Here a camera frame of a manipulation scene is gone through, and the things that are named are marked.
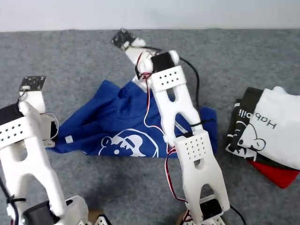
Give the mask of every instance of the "bear logo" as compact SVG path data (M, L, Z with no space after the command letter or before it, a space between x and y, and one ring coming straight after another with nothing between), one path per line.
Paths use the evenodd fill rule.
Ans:
M104 137L101 146L98 155L158 157L156 142L148 134L131 128L121 131L114 137Z
M249 123L239 140L239 145L253 151L262 151L266 146L266 141L262 138L257 137L255 127L251 123Z

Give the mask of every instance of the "wooden base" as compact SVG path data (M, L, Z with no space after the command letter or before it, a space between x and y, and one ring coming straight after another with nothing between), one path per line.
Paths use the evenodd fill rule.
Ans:
M98 219L99 215L103 215L104 211L103 210L90 210L89 211L89 222L94 224L96 220Z

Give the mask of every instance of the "stack of folded clothes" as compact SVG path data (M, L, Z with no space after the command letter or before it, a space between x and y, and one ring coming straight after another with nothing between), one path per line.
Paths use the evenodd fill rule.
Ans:
M234 105L225 149L249 161L280 188L300 169L300 96L247 88Z

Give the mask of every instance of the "white wall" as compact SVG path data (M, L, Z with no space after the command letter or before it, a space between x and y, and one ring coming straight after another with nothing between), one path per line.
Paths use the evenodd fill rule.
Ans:
M0 0L0 31L300 28L300 0Z

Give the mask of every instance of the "black wire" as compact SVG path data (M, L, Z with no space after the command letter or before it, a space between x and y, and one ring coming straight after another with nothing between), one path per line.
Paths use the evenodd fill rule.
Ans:
M3 184L2 178L0 177L0 186L1 189L6 197L6 199L11 200L14 196L9 196L8 190L6 189L5 185ZM14 209L15 212L15 225L19 225L19 213L18 213L18 209L17 206L15 205L14 201L10 201L11 206Z
M140 48L145 48L145 49L151 49L154 51L158 51L158 52L162 52L163 50L160 48L155 48L155 47L151 47L151 46L143 46ZM200 104L199 104L199 91L200 91L200 77L199 77L199 73L197 71L197 69L193 66L192 63L190 63L189 61L187 61L186 59L180 57L180 60L185 62L189 67L192 68L193 72L195 73L196 76L196 80L197 80L197 84L196 84L196 107L197 107L197 111L200 109Z
M243 215L236 208L234 208L232 205L230 205L230 208L233 209L240 216L240 218L243 221L243 224L247 225L247 222L246 222L245 218L243 217Z

